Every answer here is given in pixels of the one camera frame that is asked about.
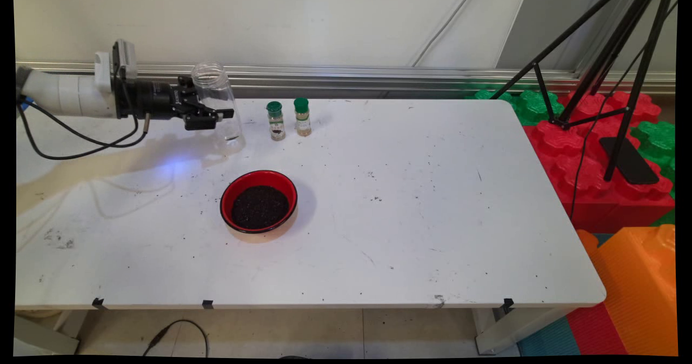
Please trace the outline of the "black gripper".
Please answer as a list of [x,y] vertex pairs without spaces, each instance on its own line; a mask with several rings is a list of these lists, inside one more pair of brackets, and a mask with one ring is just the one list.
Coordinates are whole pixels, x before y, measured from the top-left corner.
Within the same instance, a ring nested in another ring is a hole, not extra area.
[[[200,105],[197,88],[190,76],[178,76],[177,88],[167,83],[141,79],[115,80],[116,118],[134,115],[143,120],[148,114],[152,120],[170,120],[184,116],[184,105]],[[197,109],[185,115],[185,130],[213,130],[217,123],[229,120],[234,109]]]

